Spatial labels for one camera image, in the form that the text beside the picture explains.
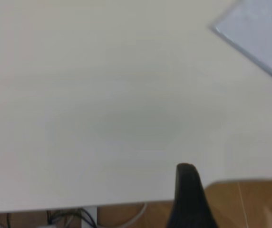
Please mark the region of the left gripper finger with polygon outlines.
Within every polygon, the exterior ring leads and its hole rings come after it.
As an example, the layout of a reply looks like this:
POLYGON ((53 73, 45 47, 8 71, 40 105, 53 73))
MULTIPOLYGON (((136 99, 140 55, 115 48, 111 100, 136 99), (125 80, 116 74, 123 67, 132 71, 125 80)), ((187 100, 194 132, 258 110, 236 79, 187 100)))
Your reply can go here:
POLYGON ((180 163, 176 167, 175 199, 168 228, 218 227, 195 166, 180 163))

